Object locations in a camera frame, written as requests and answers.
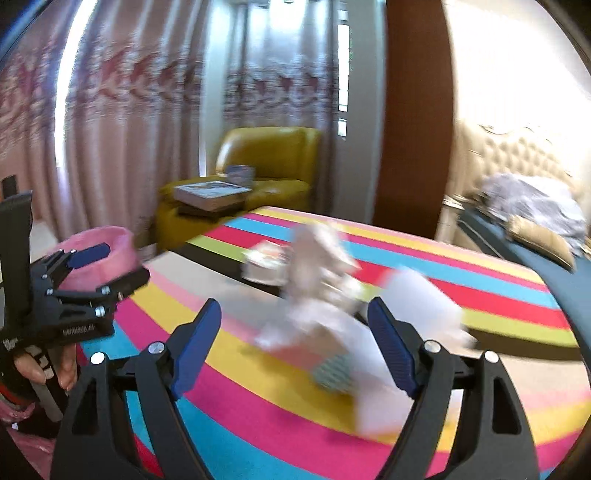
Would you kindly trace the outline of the white foam sheet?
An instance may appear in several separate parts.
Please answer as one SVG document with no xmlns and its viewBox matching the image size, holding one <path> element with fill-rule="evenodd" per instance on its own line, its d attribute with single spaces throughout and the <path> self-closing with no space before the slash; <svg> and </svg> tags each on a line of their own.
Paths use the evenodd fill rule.
<svg viewBox="0 0 591 480">
<path fill-rule="evenodd" d="M 462 308 L 435 283 L 415 270 L 394 272 L 380 298 L 394 319 L 412 325 L 421 340 L 406 349 L 392 325 L 375 327 L 356 322 L 348 350 L 352 356 L 356 432 L 363 437 L 392 434 L 402 429 L 419 388 L 419 353 L 434 340 L 452 353 L 462 353 L 476 339 L 462 325 Z"/>
</svg>

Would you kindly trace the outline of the green wavy cloth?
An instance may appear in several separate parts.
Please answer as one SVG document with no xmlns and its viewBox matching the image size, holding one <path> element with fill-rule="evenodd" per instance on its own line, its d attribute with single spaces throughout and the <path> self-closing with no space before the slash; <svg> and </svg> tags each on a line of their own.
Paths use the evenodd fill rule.
<svg viewBox="0 0 591 480">
<path fill-rule="evenodd" d="M 352 377 L 352 356 L 349 353 L 322 360 L 311 370 L 311 376 L 318 386 L 329 392 L 351 395 L 355 390 Z"/>
</svg>

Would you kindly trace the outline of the white plastic bag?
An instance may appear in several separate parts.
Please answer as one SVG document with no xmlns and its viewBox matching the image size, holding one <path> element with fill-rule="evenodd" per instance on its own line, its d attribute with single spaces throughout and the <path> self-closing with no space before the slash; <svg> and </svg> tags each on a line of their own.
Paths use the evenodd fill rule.
<svg viewBox="0 0 591 480">
<path fill-rule="evenodd" d="M 260 329 L 254 344 L 269 352 L 297 345 L 321 326 L 322 305 L 318 299 L 283 302 L 280 311 Z"/>
</svg>

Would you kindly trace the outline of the white printed paper cup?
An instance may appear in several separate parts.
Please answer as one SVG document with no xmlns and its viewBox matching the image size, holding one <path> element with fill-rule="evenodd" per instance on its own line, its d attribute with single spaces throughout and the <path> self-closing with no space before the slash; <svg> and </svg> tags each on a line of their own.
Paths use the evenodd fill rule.
<svg viewBox="0 0 591 480">
<path fill-rule="evenodd" d="M 337 222 L 315 220 L 295 227 L 288 259 L 287 300 L 321 300 L 356 313 L 363 285 L 353 274 L 361 266 L 346 248 L 346 233 Z"/>
</svg>

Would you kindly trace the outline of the pink lace curtain left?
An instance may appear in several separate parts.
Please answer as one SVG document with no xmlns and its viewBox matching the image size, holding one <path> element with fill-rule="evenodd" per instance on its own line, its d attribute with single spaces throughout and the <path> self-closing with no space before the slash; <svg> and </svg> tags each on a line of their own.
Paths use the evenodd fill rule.
<svg viewBox="0 0 591 480">
<path fill-rule="evenodd" d="M 1 173 L 60 239 L 144 233 L 197 174 L 205 1 L 54 1 L 1 72 Z"/>
</svg>

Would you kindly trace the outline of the pink lace curtain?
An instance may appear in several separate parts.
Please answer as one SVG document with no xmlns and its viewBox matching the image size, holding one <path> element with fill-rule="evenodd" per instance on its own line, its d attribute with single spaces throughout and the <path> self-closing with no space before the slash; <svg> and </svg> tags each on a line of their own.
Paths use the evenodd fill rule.
<svg viewBox="0 0 591 480">
<path fill-rule="evenodd" d="M 205 1 L 54 1 L 1 72 L 1 173 L 60 239 L 144 233 L 197 174 Z"/>
<path fill-rule="evenodd" d="M 235 1 L 224 122 L 321 133 L 315 209 L 332 206 L 338 117 L 337 1 Z"/>
</svg>

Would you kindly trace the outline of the small white paper bowl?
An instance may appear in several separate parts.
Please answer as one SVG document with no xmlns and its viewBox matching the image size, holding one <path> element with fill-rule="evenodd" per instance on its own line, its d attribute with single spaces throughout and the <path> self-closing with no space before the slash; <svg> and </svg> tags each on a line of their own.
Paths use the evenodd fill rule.
<svg viewBox="0 0 591 480">
<path fill-rule="evenodd" d="M 290 248 L 263 240 L 243 252 L 242 278 L 267 286 L 287 283 Z"/>
</svg>

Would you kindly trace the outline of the striped colourful table cloth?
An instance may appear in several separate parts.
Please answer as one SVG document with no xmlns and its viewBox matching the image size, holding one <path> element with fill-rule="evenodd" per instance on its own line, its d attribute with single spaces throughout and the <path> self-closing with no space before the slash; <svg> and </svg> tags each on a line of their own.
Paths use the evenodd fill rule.
<svg viewBox="0 0 591 480">
<path fill-rule="evenodd" d="M 177 407 L 190 438 L 217 479 L 372 479 L 411 408 L 391 379 L 370 330 L 311 327 L 297 343 L 260 336 L 283 320 L 280 294 L 242 281 L 245 251 L 286 244 L 311 216 L 263 208 L 151 261 L 146 287 L 119 307 L 113 336 L 81 354 L 137 354 L 191 321 L 208 298 L 222 320 L 197 384 Z M 359 263 L 360 304 L 387 293 L 404 299 L 426 277 L 462 314 L 463 332 L 434 336 L 450 351 L 499 354 L 518 392 L 549 474 L 582 436 L 590 385 L 579 345 L 553 295 L 534 271 L 494 257 L 384 229 L 342 222 Z"/>
</svg>

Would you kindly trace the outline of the small blue picture box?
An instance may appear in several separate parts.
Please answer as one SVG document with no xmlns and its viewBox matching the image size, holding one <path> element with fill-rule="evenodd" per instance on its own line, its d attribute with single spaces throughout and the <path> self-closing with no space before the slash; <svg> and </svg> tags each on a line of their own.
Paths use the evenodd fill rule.
<svg viewBox="0 0 591 480">
<path fill-rule="evenodd" d="M 256 170 L 249 165 L 229 165 L 225 175 L 229 183 L 252 189 Z"/>
</svg>

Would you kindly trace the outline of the striped brown pillow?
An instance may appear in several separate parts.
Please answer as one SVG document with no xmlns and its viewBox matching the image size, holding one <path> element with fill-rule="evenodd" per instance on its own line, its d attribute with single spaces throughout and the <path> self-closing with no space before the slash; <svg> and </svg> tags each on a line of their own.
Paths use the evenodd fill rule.
<svg viewBox="0 0 591 480">
<path fill-rule="evenodd" d="M 575 259 L 567 241 L 557 233 L 524 217 L 513 215 L 504 225 L 506 237 L 573 272 Z"/>
</svg>

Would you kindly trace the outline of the grey striped duvet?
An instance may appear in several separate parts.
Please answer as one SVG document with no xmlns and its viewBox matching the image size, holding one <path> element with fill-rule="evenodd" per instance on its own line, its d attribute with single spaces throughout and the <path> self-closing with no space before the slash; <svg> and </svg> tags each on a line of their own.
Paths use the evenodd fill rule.
<svg viewBox="0 0 591 480">
<path fill-rule="evenodd" d="M 568 185 L 556 178 L 497 173 L 484 180 L 487 210 L 502 223 L 520 216 L 560 235 L 575 255 L 582 254 L 587 222 Z"/>
</svg>

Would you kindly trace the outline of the tufted beige headboard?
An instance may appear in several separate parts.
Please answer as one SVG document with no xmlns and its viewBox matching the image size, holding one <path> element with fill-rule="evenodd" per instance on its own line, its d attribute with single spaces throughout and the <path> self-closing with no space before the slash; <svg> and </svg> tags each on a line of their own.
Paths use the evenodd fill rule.
<svg viewBox="0 0 591 480">
<path fill-rule="evenodd" d="M 582 187 L 556 157 L 553 144 L 529 127 L 503 132 L 460 120 L 454 128 L 446 194 L 469 198 L 497 173 L 555 178 L 565 183 L 577 202 Z"/>
</svg>

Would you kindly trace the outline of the brown wooden door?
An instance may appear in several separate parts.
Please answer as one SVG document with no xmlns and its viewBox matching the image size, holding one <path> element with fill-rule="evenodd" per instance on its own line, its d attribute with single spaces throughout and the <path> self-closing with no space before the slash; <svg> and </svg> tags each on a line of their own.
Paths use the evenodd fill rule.
<svg viewBox="0 0 591 480">
<path fill-rule="evenodd" d="M 443 3 L 386 3 L 385 118 L 373 223 L 436 235 L 455 114 L 451 41 Z"/>
</svg>

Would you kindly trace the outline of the pink lace curtain back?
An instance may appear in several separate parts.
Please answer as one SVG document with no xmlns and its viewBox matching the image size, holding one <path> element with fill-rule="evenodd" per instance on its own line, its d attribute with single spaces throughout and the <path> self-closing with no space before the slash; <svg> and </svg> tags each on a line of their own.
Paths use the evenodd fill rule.
<svg viewBox="0 0 591 480">
<path fill-rule="evenodd" d="M 337 1 L 235 1 L 224 122 L 321 133 L 315 209 L 332 206 L 338 117 Z"/>
</svg>

